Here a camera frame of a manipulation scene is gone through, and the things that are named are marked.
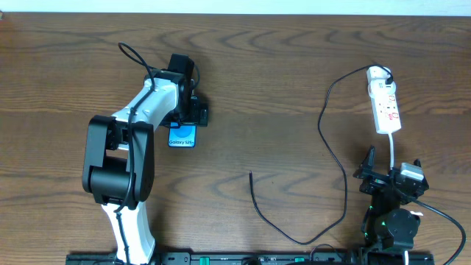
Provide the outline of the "blue Galaxy smartphone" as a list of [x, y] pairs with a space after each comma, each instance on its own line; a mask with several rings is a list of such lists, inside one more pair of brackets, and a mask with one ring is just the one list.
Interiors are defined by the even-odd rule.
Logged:
[[181, 126], [169, 130], [169, 146], [193, 148], [196, 145], [196, 126]]

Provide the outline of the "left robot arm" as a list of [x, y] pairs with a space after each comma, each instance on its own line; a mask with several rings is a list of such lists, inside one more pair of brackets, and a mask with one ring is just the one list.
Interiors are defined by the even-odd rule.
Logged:
[[118, 245], [112, 262], [152, 260], [146, 200], [155, 178], [155, 131], [169, 129], [170, 147], [195, 147], [197, 128], [208, 124], [208, 105], [194, 93], [196, 71], [189, 56], [173, 54], [166, 68], [148, 70], [128, 105], [89, 122], [82, 186], [110, 219]]

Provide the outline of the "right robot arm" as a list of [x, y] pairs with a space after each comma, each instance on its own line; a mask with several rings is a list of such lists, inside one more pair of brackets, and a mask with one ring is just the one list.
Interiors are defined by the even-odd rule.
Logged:
[[374, 171], [375, 148], [371, 146], [353, 177], [362, 179], [359, 191], [370, 195], [361, 232], [365, 246], [352, 254], [358, 264], [407, 264], [419, 226], [417, 213], [403, 206], [429, 189], [421, 163], [402, 163], [387, 174]]

